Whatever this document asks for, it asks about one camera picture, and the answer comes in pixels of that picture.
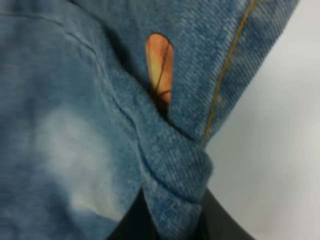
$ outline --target white background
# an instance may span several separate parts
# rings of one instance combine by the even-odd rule
[[[300,1],[207,151],[209,188],[253,237],[320,240],[320,0]]]

